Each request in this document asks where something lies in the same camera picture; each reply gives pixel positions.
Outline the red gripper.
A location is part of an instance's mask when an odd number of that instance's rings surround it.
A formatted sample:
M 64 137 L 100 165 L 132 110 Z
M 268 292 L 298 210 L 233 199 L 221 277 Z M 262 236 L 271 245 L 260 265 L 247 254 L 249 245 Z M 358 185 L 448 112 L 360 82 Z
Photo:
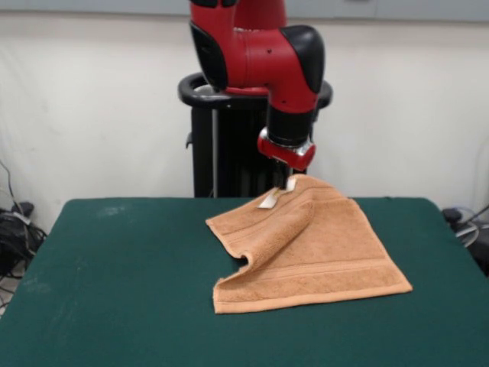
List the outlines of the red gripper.
M 309 138 L 299 147 L 286 147 L 272 142 L 267 128 L 263 128 L 257 138 L 257 149 L 265 157 L 275 159 L 273 160 L 274 187 L 282 190 L 287 188 L 291 168 L 295 171 L 305 171 L 316 153 L 316 145 Z

